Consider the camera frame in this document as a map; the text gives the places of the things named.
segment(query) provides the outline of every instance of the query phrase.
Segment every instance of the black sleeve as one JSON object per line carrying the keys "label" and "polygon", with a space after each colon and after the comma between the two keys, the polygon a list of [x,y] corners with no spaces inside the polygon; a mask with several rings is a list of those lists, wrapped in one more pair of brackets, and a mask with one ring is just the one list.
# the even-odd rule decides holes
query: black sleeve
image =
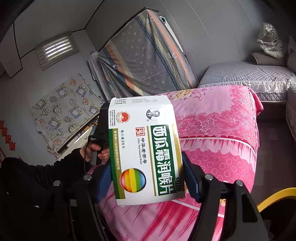
{"label": "black sleeve", "polygon": [[[55,180],[64,183],[76,181],[84,174],[84,158],[79,150],[75,149],[62,160],[46,166],[31,166],[17,158],[6,158],[1,167],[1,173],[4,174],[2,177],[17,178],[15,175],[26,175],[45,189],[49,189]],[[90,163],[85,162],[85,167],[88,171],[91,167]]]}

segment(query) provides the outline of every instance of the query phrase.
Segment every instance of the metal screw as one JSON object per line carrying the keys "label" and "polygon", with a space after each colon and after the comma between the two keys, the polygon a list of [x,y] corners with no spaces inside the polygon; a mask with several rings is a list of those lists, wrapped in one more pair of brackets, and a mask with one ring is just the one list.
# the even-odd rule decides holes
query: metal screw
{"label": "metal screw", "polygon": [[91,180],[91,175],[90,174],[86,174],[86,175],[84,175],[84,177],[83,177],[83,179],[85,180],[85,181],[90,181]]}
{"label": "metal screw", "polygon": [[61,181],[60,180],[54,181],[54,186],[55,187],[58,187],[60,184],[61,184]]}
{"label": "metal screw", "polygon": [[244,183],[241,180],[236,180],[235,183],[240,187],[242,187],[244,185]]}
{"label": "metal screw", "polygon": [[213,177],[211,174],[206,174],[206,175],[205,175],[205,178],[206,178],[207,180],[211,181],[211,180],[213,180],[214,177]]}

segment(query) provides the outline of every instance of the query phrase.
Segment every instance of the pink tablecloth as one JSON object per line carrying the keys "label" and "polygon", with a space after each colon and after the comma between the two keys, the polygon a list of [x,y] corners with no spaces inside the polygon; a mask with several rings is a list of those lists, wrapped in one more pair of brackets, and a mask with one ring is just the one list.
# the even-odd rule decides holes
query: pink tablecloth
{"label": "pink tablecloth", "polygon": [[[256,116],[263,110],[245,86],[215,86],[165,93],[177,120],[181,149],[218,180],[242,180],[251,191],[259,147]],[[113,185],[99,204],[118,240],[187,240],[200,209],[186,189],[184,199],[117,206]],[[220,200],[213,241],[220,237],[225,201]]]}

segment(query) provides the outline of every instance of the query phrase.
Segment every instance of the rainbow sphere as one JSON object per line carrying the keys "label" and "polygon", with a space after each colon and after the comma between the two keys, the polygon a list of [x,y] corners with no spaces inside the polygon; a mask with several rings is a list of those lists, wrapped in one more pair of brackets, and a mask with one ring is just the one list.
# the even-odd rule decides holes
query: rainbow sphere
{"label": "rainbow sphere", "polygon": [[125,190],[134,193],[145,187],[146,178],[140,170],[130,168],[121,174],[120,183]]}

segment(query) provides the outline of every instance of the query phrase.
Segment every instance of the wooden floor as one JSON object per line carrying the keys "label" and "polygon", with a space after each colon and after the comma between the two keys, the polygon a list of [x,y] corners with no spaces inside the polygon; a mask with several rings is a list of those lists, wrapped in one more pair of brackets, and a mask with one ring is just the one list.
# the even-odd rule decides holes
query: wooden floor
{"label": "wooden floor", "polygon": [[296,145],[287,122],[258,119],[258,149],[254,186],[251,195],[256,204],[275,192],[296,187]]}

